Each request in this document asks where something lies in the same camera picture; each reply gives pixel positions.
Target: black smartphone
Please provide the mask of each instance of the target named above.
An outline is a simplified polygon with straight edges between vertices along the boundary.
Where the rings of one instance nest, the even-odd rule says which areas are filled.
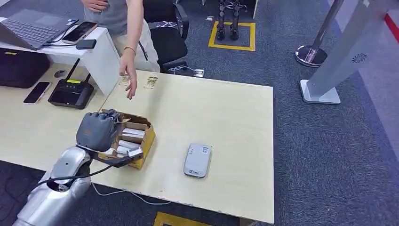
[[[39,82],[35,88],[31,91],[31,93],[25,98],[24,103],[25,104],[36,104],[41,97],[44,95],[44,93],[47,91],[47,89],[51,86],[51,82],[48,81],[41,81]]]
[[[76,44],[78,41],[88,36],[88,34],[90,34],[90,32],[92,32],[96,27],[96,23],[85,21],[63,37],[62,41],[69,44]]]

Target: gray t-shirt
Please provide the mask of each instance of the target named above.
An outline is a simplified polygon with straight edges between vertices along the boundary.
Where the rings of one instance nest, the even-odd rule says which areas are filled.
[[[128,5],[126,0],[108,0],[108,8],[95,13],[84,7],[85,20],[106,27],[111,35],[123,35],[128,30]]]

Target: black office chair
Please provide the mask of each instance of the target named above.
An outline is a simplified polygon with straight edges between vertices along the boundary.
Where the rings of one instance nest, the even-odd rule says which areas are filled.
[[[169,73],[170,68],[187,66],[185,61],[165,65],[187,55],[185,39],[188,33],[188,17],[183,7],[170,0],[144,0],[144,19],[147,23],[168,21],[177,23],[174,27],[151,29],[151,38],[158,53],[158,64],[162,73]]]

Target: white pants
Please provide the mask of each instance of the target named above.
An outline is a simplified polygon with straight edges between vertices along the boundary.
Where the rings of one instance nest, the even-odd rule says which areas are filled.
[[[124,34],[121,36],[113,37],[113,44],[121,56],[123,54],[124,48],[127,46],[128,35]],[[154,49],[154,44],[151,39],[151,32],[148,24],[143,20],[143,29],[141,31],[140,43],[144,48],[147,58],[140,46],[137,45],[136,57],[135,57],[135,67],[138,70],[149,71],[149,72],[160,72],[160,66],[158,64],[158,54]]]

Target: white cable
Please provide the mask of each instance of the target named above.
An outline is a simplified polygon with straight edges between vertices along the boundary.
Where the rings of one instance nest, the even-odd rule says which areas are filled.
[[[147,202],[146,200],[144,200],[144,199],[143,199],[142,197],[140,197],[139,195],[135,194],[134,192],[128,191],[128,190],[126,190],[126,189],[122,189],[122,190],[117,191],[117,192],[111,192],[111,193],[108,193],[108,194],[101,194],[101,193],[98,192],[98,190],[97,190],[96,186],[94,186],[94,183],[93,183],[93,182],[91,182],[91,185],[93,186],[93,188],[94,188],[94,190],[97,192],[97,194],[100,195],[100,196],[108,196],[108,195],[111,195],[111,194],[116,194],[116,193],[121,193],[121,192],[129,192],[129,193],[131,193],[132,195],[136,196],[137,198],[141,199],[143,202],[145,202],[145,203],[147,203],[147,204],[149,204],[149,205],[157,205],[157,206],[160,206],[160,205],[168,205],[168,204],[171,203],[170,201],[169,201],[169,202],[165,202],[165,203],[152,203],[152,202]]]
[[[176,74],[176,71],[182,70],[183,68],[188,68],[192,71],[195,71],[194,69],[190,68],[190,67],[186,67],[186,66],[177,66],[177,67],[172,67],[170,68],[168,71],[173,72],[173,74]]]

